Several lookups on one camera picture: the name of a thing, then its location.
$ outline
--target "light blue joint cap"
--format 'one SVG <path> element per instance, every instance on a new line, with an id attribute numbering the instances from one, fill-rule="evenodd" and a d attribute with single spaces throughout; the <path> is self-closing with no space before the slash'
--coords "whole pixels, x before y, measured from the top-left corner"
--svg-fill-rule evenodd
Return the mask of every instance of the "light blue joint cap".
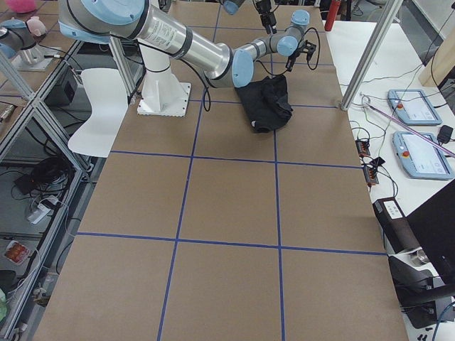
<path id="1" fill-rule="evenodd" d="M 284 57 L 289 57 L 296 50 L 299 42 L 293 36 L 281 38 L 277 44 L 277 51 Z"/>
<path id="2" fill-rule="evenodd" d="M 9 19 L 0 23 L 1 26 L 6 28 L 26 28 L 27 25 L 22 20 L 19 19 Z"/>
<path id="3" fill-rule="evenodd" d="M 239 6 L 232 1 L 226 0 L 223 4 L 223 7 L 225 8 L 226 12 L 233 16 L 234 14 L 237 13 L 239 10 Z"/>
<path id="4" fill-rule="evenodd" d="M 291 22 L 296 25 L 308 25 L 310 23 L 310 13 L 304 9 L 298 9 L 292 14 Z"/>
<path id="5" fill-rule="evenodd" d="M 244 87 L 251 82 L 255 64 L 252 56 L 245 50 L 237 50 L 232 60 L 232 82 L 235 87 Z"/>
<path id="6" fill-rule="evenodd" d="M 81 0 L 84 7 L 99 20 L 111 25 L 128 25 L 144 11 L 144 0 Z"/>
<path id="7" fill-rule="evenodd" d="M 16 51 L 5 44 L 0 44 L 0 51 L 9 59 L 16 55 Z"/>
<path id="8" fill-rule="evenodd" d="M 109 44 L 110 37 L 108 36 L 99 36 L 96 34 L 88 33 L 80 30 L 79 28 L 74 28 L 69 26 L 61 21 L 58 22 L 60 25 L 60 32 L 65 36 L 75 40 L 86 41 L 87 43 L 95 44 Z"/>

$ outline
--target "white plug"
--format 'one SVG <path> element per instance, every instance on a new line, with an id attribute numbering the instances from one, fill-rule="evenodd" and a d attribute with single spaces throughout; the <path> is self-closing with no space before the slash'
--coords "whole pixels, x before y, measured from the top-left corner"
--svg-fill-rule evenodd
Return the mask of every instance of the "white plug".
<path id="1" fill-rule="evenodd" d="M 54 206 L 58 202 L 60 202 L 59 199 L 53 195 L 45 197 L 38 203 L 36 209 L 27 217 L 27 220 L 32 224 L 38 224 L 53 209 L 48 203 Z"/>

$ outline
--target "pink object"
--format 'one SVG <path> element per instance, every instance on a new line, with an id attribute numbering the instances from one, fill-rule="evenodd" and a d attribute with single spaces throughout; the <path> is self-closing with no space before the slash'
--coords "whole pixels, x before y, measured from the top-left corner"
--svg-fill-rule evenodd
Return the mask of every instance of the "pink object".
<path id="1" fill-rule="evenodd" d="M 27 13 L 36 10 L 35 0 L 6 0 L 6 5 L 16 13 Z"/>
<path id="2" fill-rule="evenodd" d="M 35 37 L 44 36 L 47 32 L 46 27 L 43 22 L 40 20 L 39 16 L 32 16 L 27 20 L 27 27 L 31 34 Z"/>

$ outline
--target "power adapter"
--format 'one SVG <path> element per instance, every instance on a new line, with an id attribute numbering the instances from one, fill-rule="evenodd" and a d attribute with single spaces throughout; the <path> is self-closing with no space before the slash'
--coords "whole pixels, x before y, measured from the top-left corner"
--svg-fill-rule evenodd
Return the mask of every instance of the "power adapter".
<path id="1" fill-rule="evenodd" d="M 447 144 L 450 142 L 450 139 L 452 138 L 452 132 L 454 131 L 454 129 L 451 127 L 451 126 L 446 126 L 446 125 L 443 125 L 440 130 L 439 130 L 439 133 L 438 133 L 438 142 L 440 144 Z"/>

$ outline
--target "green object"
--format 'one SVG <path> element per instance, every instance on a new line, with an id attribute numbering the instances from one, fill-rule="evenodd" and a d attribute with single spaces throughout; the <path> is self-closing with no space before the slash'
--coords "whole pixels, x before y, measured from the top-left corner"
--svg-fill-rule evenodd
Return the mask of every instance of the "green object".
<path id="1" fill-rule="evenodd" d="M 8 307 L 6 306 L 6 295 L 0 289 L 0 321 L 2 321 L 5 318 L 7 312 Z"/>

